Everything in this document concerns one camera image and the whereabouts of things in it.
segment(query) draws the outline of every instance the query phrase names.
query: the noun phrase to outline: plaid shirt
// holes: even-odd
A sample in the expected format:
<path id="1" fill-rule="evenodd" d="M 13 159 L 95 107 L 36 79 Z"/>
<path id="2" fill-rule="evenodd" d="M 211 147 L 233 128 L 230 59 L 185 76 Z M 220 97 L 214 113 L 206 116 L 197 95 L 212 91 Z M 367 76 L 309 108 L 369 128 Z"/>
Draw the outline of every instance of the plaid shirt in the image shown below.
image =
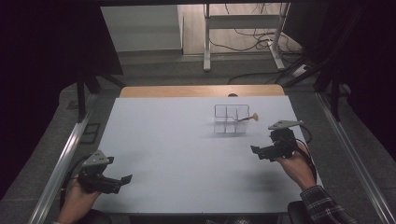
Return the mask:
<path id="1" fill-rule="evenodd" d="M 300 196 L 314 223 L 358 223 L 358 220 L 339 206 L 322 186 L 306 189 Z"/>

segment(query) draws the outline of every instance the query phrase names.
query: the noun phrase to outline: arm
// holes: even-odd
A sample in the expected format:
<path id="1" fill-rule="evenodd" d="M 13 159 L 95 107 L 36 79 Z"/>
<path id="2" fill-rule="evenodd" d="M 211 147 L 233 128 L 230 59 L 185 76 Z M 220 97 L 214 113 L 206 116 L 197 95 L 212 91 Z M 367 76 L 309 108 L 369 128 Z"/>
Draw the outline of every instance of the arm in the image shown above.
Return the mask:
<path id="1" fill-rule="evenodd" d="M 308 152 L 303 144 L 298 145 L 303 152 Z M 358 223 L 358 220 L 339 206 L 323 187 L 317 186 L 308 164 L 299 152 L 295 152 L 289 159 L 276 158 L 276 161 L 303 191 L 300 196 L 314 223 Z"/>
<path id="2" fill-rule="evenodd" d="M 64 206 L 58 216 L 58 223 L 75 224 L 91 210 L 93 203 L 101 192 L 86 193 L 76 179 L 73 180 L 67 193 Z"/>

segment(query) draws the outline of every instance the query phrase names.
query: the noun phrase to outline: white board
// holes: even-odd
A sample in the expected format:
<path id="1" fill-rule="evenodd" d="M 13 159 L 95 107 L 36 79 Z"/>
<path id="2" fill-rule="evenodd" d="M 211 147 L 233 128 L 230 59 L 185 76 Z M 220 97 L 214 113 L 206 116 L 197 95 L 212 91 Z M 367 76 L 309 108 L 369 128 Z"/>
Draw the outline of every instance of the white board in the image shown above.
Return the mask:
<path id="1" fill-rule="evenodd" d="M 215 105 L 248 105 L 259 121 L 245 133 L 215 133 Z M 301 190 L 277 162 L 250 146 L 272 145 L 268 126 L 296 120 L 288 96 L 119 98 L 99 149 L 115 157 L 104 175 L 132 174 L 119 194 L 94 209 L 123 214 L 259 214 L 286 212 Z M 293 127 L 304 141 L 301 129 Z"/>

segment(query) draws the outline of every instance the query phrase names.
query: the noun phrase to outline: metal frame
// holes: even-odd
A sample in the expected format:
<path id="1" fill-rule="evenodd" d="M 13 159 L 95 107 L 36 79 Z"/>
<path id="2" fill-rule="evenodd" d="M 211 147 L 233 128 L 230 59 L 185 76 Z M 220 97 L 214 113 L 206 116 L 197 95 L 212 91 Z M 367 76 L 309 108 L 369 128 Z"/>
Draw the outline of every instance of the metal frame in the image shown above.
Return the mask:
<path id="1" fill-rule="evenodd" d="M 378 185 L 374 182 L 363 162 L 361 161 L 359 153 L 349 140 L 342 124 L 338 122 L 332 115 L 332 111 L 329 109 L 330 104 L 326 99 L 325 93 L 317 93 L 316 96 L 324 113 L 326 114 L 327 119 L 332 125 L 338 140 L 343 145 L 346 156 L 348 157 L 348 160 L 352 164 L 356 175 L 361 181 L 361 185 L 366 190 L 366 193 L 369 196 L 369 199 L 371 200 L 376 212 L 378 213 L 378 216 L 381 218 L 382 223 L 396 223 L 395 217 L 390 211 L 388 202 L 382 195 Z"/>
<path id="2" fill-rule="evenodd" d="M 209 4 L 206 4 L 205 14 L 205 50 L 204 50 L 204 71 L 210 71 L 210 30 L 214 29 L 276 29 L 274 41 L 269 41 L 269 49 L 276 63 L 278 70 L 284 70 L 285 65 L 277 52 L 277 44 L 280 33 L 285 23 L 286 14 L 290 3 L 286 3 L 281 8 L 279 15 L 222 15 L 210 16 Z"/>
<path id="3" fill-rule="evenodd" d="M 57 191 L 62 185 L 64 175 L 66 174 L 69 163 L 73 158 L 75 149 L 78 145 L 78 141 L 82 136 L 82 133 L 84 132 L 88 120 L 90 119 L 92 108 L 96 99 L 96 94 L 90 95 L 86 106 L 86 116 L 80 123 L 77 123 L 75 125 L 72 133 L 70 134 L 70 137 L 67 140 L 66 145 L 64 146 L 64 150 L 55 165 L 49 181 L 47 182 L 47 185 L 44 188 L 43 193 L 41 194 L 40 199 L 38 200 L 38 203 L 35 206 L 35 210 L 33 211 L 33 214 L 31 215 L 28 223 L 44 223 L 52 205 L 52 202 L 57 194 Z"/>

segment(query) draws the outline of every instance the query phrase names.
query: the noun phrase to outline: white wall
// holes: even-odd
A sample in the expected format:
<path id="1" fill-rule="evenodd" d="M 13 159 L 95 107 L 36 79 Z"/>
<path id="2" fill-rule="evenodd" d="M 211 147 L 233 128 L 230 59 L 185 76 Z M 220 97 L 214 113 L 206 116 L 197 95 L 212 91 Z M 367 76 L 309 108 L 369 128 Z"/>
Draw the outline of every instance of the white wall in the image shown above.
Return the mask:
<path id="1" fill-rule="evenodd" d="M 177 6 L 101 9 L 117 52 L 181 49 Z"/>

